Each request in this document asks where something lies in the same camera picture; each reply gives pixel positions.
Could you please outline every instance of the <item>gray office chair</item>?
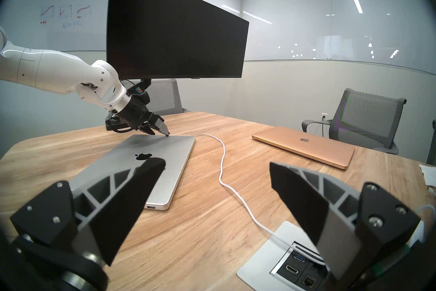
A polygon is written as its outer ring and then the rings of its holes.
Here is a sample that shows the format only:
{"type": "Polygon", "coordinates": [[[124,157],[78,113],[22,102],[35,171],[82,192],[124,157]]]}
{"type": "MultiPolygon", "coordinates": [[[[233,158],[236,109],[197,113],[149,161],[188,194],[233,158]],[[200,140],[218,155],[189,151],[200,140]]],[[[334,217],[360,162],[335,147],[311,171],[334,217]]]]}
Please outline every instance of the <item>gray office chair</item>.
{"type": "Polygon", "coordinates": [[[406,99],[357,92],[347,88],[332,120],[305,120],[304,132],[311,123],[330,126],[329,137],[333,140],[358,145],[388,154],[398,154],[394,143],[406,99]]]}
{"type": "Polygon", "coordinates": [[[427,164],[436,165],[436,120],[433,120],[433,139],[430,145],[429,157],[427,158],[427,164]]]}
{"type": "MultiPolygon", "coordinates": [[[[127,89],[133,86],[130,81],[122,80],[121,84],[127,89]]],[[[151,80],[151,85],[146,89],[150,96],[150,103],[147,104],[148,110],[160,116],[180,114],[188,110],[182,108],[180,101],[179,88],[175,78],[165,80],[151,80]]]]}

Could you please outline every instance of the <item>table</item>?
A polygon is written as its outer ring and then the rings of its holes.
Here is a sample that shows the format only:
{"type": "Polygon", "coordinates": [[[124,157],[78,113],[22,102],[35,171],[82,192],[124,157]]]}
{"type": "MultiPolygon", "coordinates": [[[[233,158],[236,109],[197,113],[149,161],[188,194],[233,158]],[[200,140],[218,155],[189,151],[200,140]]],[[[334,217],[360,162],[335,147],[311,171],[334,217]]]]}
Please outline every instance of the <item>table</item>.
{"type": "MultiPolygon", "coordinates": [[[[165,116],[173,135],[209,133],[226,146],[223,182],[245,199],[255,217],[275,231],[290,211],[271,189],[269,162],[330,174],[361,190],[373,181],[411,209],[432,203],[419,163],[356,147],[341,170],[253,140],[270,126],[209,113],[165,116]]],[[[99,126],[22,141],[0,160],[0,219],[16,236],[13,212],[58,180],[69,180],[133,133],[99,126]]],[[[237,275],[269,235],[257,227],[242,203],[218,182],[221,144],[197,137],[167,211],[144,210],[111,267],[108,290],[250,290],[237,275]]]]}

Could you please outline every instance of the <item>usb cable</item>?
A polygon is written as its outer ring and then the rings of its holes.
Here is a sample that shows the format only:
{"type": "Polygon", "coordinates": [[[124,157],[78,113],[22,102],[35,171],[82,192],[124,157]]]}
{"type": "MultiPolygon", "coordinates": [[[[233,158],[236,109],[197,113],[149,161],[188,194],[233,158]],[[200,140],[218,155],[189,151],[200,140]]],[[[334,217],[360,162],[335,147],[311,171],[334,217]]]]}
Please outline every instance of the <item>usb cable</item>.
{"type": "Polygon", "coordinates": [[[223,161],[224,161],[224,157],[225,157],[225,145],[224,145],[223,141],[221,141],[219,138],[217,138],[217,137],[215,137],[215,136],[209,135],[208,133],[194,133],[194,134],[189,135],[189,136],[209,136],[209,137],[215,138],[217,141],[219,141],[219,142],[221,143],[221,145],[222,145],[222,158],[221,158],[221,165],[220,165],[221,172],[220,172],[220,174],[219,174],[219,179],[218,179],[218,180],[219,180],[219,183],[220,183],[222,186],[224,186],[224,187],[230,189],[230,190],[231,190],[231,191],[232,191],[232,192],[233,192],[233,193],[234,193],[234,194],[235,194],[235,195],[236,195],[236,196],[241,200],[242,204],[244,204],[245,208],[247,209],[247,211],[248,211],[248,213],[250,214],[250,217],[252,218],[252,220],[254,221],[254,223],[256,223],[260,228],[264,229],[264,230],[265,230],[267,233],[269,233],[271,236],[274,236],[274,237],[277,238],[279,241],[281,241],[281,242],[283,242],[284,244],[286,244],[286,246],[292,248],[293,250],[295,250],[296,252],[298,252],[299,254],[301,254],[303,257],[306,257],[308,260],[311,260],[312,262],[314,262],[314,263],[316,263],[316,264],[319,264],[319,265],[326,265],[324,262],[321,262],[321,261],[319,261],[319,260],[316,260],[315,258],[313,258],[313,257],[311,257],[311,256],[309,256],[309,255],[307,255],[304,251],[298,249],[296,246],[287,243],[284,239],[282,239],[282,238],[280,238],[279,236],[277,236],[274,232],[272,232],[272,231],[271,231],[270,229],[268,229],[266,226],[263,226],[261,223],[259,223],[259,222],[257,221],[257,219],[253,216],[253,214],[252,214],[250,208],[248,207],[247,203],[245,203],[244,199],[243,199],[243,198],[242,198],[242,197],[241,197],[241,196],[236,192],[236,190],[235,190],[234,188],[232,188],[230,185],[227,185],[226,183],[223,183],[223,182],[221,181],[221,177],[222,177],[222,163],[223,163],[223,161]]]}

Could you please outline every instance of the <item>chair armrest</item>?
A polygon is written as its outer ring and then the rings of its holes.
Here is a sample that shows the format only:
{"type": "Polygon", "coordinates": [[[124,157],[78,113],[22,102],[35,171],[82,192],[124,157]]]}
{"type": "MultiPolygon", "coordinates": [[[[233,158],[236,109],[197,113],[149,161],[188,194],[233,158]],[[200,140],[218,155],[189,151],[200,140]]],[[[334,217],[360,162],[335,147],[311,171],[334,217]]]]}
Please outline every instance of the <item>chair armrest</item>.
{"type": "Polygon", "coordinates": [[[374,148],[373,150],[377,150],[377,151],[381,151],[381,152],[384,152],[384,153],[387,153],[387,154],[393,154],[393,155],[398,155],[398,152],[399,152],[398,147],[397,147],[397,145],[394,142],[392,142],[392,146],[391,146],[390,149],[386,149],[386,148],[374,148]]]}
{"type": "Polygon", "coordinates": [[[332,120],[324,120],[324,121],[314,121],[314,120],[304,120],[303,122],[301,122],[301,127],[303,128],[303,131],[305,133],[307,133],[307,126],[311,123],[319,123],[319,124],[326,124],[326,125],[330,125],[332,120]]]}

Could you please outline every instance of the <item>monitor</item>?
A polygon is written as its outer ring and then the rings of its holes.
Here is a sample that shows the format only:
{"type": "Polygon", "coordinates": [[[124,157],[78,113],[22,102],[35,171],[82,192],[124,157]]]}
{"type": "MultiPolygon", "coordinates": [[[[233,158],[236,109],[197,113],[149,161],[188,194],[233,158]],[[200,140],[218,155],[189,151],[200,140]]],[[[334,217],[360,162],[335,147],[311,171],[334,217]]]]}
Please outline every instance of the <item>monitor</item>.
{"type": "Polygon", "coordinates": [[[108,0],[119,79],[241,77],[248,21],[202,0],[108,0]]]}

